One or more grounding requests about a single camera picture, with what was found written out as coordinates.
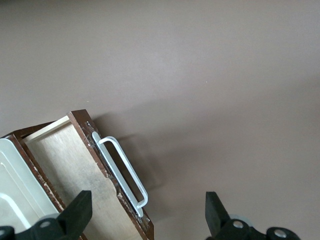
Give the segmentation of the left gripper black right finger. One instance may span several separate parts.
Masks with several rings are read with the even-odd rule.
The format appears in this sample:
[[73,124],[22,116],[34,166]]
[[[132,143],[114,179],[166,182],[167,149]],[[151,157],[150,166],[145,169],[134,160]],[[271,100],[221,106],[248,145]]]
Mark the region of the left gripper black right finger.
[[217,193],[207,191],[205,195],[205,219],[209,240],[298,240],[299,236],[283,227],[270,227],[261,233],[238,217],[231,217]]

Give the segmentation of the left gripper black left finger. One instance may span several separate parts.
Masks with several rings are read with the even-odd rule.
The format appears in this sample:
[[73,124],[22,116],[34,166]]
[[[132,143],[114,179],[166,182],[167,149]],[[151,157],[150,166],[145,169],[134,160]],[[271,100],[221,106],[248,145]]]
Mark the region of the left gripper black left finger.
[[77,240],[93,215],[92,192],[82,190],[57,216],[47,217],[16,233],[12,226],[0,227],[2,240]]

